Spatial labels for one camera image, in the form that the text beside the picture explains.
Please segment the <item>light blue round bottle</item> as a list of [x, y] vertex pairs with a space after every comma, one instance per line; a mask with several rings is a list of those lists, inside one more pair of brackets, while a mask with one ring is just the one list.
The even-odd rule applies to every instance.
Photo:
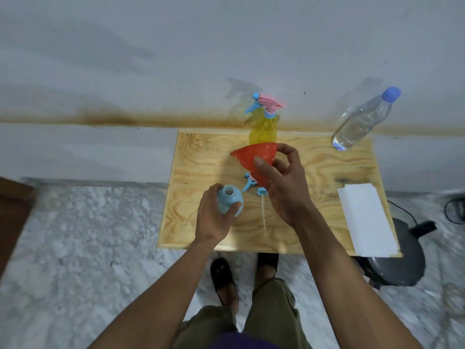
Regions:
[[244, 207], [244, 198], [240, 189], [233, 185], [224, 185], [217, 192], [217, 206], [219, 212], [224, 215], [229, 211], [230, 207], [236, 202], [240, 202], [241, 206], [235, 214], [238, 217]]

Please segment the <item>clear water bottle blue cap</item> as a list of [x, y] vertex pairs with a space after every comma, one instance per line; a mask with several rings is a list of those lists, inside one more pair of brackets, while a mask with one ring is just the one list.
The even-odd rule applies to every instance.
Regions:
[[332, 146], [338, 151], [347, 151], [365, 138], [383, 121], [392, 110], [393, 103], [400, 98], [398, 87], [388, 87], [380, 95], [364, 102], [350, 114], [335, 131]]

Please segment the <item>black sandal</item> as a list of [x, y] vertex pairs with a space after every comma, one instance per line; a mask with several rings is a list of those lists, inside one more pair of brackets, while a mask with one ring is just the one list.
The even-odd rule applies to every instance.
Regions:
[[227, 260], [215, 259], [210, 266], [210, 275], [221, 305], [229, 309], [233, 315], [237, 315], [240, 300]]
[[259, 287], [264, 281], [276, 276], [279, 263], [277, 253], [258, 253], [257, 267], [255, 272], [255, 287]]

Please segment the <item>black round appliance base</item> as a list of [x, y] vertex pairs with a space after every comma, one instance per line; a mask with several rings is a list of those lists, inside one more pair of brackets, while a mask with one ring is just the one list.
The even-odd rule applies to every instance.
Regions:
[[426, 258], [420, 242], [407, 223], [393, 218], [393, 224], [401, 257], [352, 257], [369, 284], [377, 290], [384, 286], [413, 287], [425, 274]]

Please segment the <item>white paper sheet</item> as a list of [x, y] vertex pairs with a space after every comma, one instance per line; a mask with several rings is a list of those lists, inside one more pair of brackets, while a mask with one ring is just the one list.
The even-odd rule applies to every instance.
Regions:
[[397, 255], [398, 244], [374, 185], [345, 185], [338, 189], [338, 195], [356, 256]]

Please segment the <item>blue spray head with tube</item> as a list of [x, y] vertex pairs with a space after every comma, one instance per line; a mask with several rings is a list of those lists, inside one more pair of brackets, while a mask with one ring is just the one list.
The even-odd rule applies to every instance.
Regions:
[[266, 218], [265, 218], [265, 208], [264, 208], [264, 197], [268, 195], [268, 191], [264, 187], [258, 187], [258, 182], [251, 176], [250, 173], [245, 173], [244, 177], [247, 179], [247, 183], [242, 189], [242, 193], [248, 191], [251, 187], [257, 187], [257, 194], [261, 197], [261, 216], [263, 222], [264, 236], [267, 236], [267, 227], [266, 227]]

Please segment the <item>purple shirt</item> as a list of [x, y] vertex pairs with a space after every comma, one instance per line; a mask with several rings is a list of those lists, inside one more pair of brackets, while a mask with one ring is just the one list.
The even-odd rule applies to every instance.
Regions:
[[268, 341], [239, 332], [221, 335], [208, 349], [282, 349]]

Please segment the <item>person's left forearm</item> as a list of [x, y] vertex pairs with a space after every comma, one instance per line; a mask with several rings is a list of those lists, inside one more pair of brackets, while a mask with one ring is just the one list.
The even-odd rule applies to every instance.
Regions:
[[88, 349], [169, 349], [217, 244], [213, 237], [196, 238]]

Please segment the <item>person's right hand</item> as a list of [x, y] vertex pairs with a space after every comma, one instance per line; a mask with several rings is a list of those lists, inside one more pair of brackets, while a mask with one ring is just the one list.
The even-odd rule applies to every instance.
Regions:
[[289, 174], [282, 174], [281, 182], [270, 183], [266, 189], [273, 208], [293, 229], [311, 216], [315, 206], [311, 201], [305, 169], [296, 148], [279, 143], [277, 152], [287, 157], [291, 166]]

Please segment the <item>person's right forearm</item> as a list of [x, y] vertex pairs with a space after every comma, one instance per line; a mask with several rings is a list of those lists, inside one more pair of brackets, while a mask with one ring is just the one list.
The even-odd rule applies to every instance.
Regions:
[[366, 282], [316, 209], [298, 208], [293, 226], [341, 349], [423, 349]]

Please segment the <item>black plug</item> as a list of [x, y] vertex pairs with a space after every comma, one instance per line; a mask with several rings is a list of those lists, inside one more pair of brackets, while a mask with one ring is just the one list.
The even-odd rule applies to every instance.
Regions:
[[416, 239], [419, 239], [435, 230], [437, 230], [437, 226], [434, 221], [425, 221], [410, 228], [409, 233]]

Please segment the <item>person's left hand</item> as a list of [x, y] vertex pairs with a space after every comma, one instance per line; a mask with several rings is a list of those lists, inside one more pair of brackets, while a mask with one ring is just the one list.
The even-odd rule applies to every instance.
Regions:
[[197, 213], [195, 242], [214, 249], [228, 235], [231, 226], [220, 225], [217, 192], [224, 185], [216, 183], [203, 193]]

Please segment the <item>yellow spray bottle pink trigger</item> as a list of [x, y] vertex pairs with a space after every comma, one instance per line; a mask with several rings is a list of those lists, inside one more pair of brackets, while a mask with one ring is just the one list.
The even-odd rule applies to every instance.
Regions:
[[285, 104], [274, 97], [253, 92], [253, 105], [245, 110], [245, 115], [251, 114], [254, 128], [249, 134], [249, 145], [276, 142], [277, 140], [277, 111], [285, 107]]

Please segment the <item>brown wooden furniture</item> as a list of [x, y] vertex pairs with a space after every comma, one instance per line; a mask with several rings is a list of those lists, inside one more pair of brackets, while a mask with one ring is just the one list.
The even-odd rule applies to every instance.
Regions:
[[0, 281], [31, 213], [34, 187], [0, 177]]

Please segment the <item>red plastic funnel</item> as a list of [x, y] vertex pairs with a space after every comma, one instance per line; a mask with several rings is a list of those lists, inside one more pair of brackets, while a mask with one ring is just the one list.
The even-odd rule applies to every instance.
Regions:
[[249, 172], [258, 187], [267, 187], [267, 178], [255, 168], [253, 162], [255, 157], [259, 157], [268, 164], [272, 164], [277, 153], [277, 146], [276, 142], [253, 144], [230, 152], [230, 156], [236, 158], [239, 164]]

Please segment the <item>olive green trousers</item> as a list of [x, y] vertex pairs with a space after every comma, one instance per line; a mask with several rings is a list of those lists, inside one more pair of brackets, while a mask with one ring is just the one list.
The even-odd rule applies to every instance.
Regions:
[[[182, 323], [171, 348], [208, 349], [229, 332], [239, 332], [235, 315], [224, 306], [204, 306]], [[241, 333], [282, 349], [312, 349], [295, 308], [294, 295], [280, 278], [264, 281], [253, 291], [252, 305]]]

